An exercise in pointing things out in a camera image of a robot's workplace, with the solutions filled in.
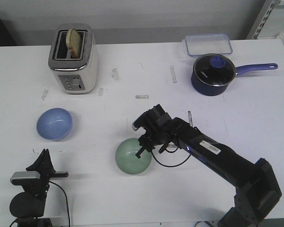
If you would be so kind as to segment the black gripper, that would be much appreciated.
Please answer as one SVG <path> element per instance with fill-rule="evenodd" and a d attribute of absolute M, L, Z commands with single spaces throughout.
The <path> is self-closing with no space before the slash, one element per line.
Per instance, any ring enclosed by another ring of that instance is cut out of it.
<path fill-rule="evenodd" d="M 177 144 L 169 132 L 163 129 L 163 126 L 172 121 L 167 112 L 163 110 L 160 104 L 157 104 L 146 113 L 147 124 L 145 126 L 145 133 L 138 139 L 141 148 L 135 154 L 137 158 L 146 150 L 152 152 L 155 146 L 162 145 L 159 151 L 167 150 L 170 143 L 175 147 Z"/>
<path fill-rule="evenodd" d="M 30 174 L 30 177 L 25 180 L 22 188 L 25 192 L 36 196 L 38 198 L 46 198 L 49 190 L 49 183 L 52 178 L 66 178 L 69 176 L 68 171 L 57 172 L 55 171 L 49 149 L 43 149 L 39 157 L 34 162 L 34 167 L 29 166 L 26 168 L 26 174 Z"/>

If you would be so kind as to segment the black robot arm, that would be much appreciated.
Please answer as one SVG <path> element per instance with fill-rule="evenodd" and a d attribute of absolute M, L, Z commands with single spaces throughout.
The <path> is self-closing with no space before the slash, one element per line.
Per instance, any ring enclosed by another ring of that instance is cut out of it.
<path fill-rule="evenodd" d="M 21 186 L 23 192 L 14 196 L 9 211 L 16 219 L 12 224 L 18 227 L 51 227 L 50 218 L 44 218 L 45 203 L 52 178 L 68 177 L 67 171 L 57 172 L 52 164 L 49 149 L 43 149 L 37 160 L 25 171 L 15 172 L 10 182 Z"/>
<path fill-rule="evenodd" d="M 152 152 L 160 145 L 162 153 L 170 142 L 201 161 L 236 189 L 234 204 L 218 222 L 220 227 L 248 227 L 258 225 L 279 202 L 282 193 L 272 166 L 264 158 L 251 163 L 230 147 L 216 142 L 197 127 L 180 118 L 172 119 L 161 105 L 140 115 L 132 124 L 145 133 L 138 139 L 141 146 L 136 153 Z"/>

